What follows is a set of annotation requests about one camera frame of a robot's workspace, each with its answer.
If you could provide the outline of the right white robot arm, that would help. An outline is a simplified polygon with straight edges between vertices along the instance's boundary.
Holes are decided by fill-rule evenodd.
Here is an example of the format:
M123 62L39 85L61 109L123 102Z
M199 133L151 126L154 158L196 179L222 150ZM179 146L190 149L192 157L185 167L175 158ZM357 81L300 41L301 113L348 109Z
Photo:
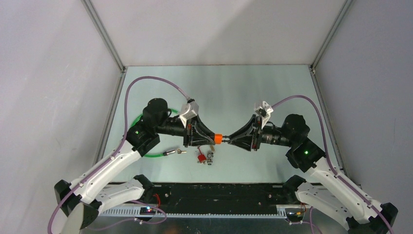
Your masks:
M386 234L398 214L392 203L380 203L363 192L327 158L327 153L308 138L310 128L303 116L288 115L282 127L266 126L253 115L249 122L227 137L226 142L256 151L260 145L286 146L289 163L324 186L319 190L294 175L283 184L286 202L307 204L340 224L350 234Z

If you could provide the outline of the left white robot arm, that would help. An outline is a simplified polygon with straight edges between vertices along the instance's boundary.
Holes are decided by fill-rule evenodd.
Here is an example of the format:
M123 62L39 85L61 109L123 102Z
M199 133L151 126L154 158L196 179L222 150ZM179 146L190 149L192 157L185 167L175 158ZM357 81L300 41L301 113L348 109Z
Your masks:
M179 115L162 98L150 100L138 122L130 127L116 148L79 178L55 185L61 210L67 216L64 234L77 234L92 224L104 211L129 201L151 202L154 185L144 175L107 188L109 182L160 143L160 135L183 138L184 147L220 144L221 134L208 129L197 116L198 105L189 100Z

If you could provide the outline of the orange padlock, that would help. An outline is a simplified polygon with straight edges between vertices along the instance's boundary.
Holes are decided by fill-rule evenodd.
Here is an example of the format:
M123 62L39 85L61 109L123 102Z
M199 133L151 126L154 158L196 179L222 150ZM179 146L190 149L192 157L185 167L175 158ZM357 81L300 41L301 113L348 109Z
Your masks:
M214 134L215 144L221 144L222 141L223 141L223 135L222 134Z

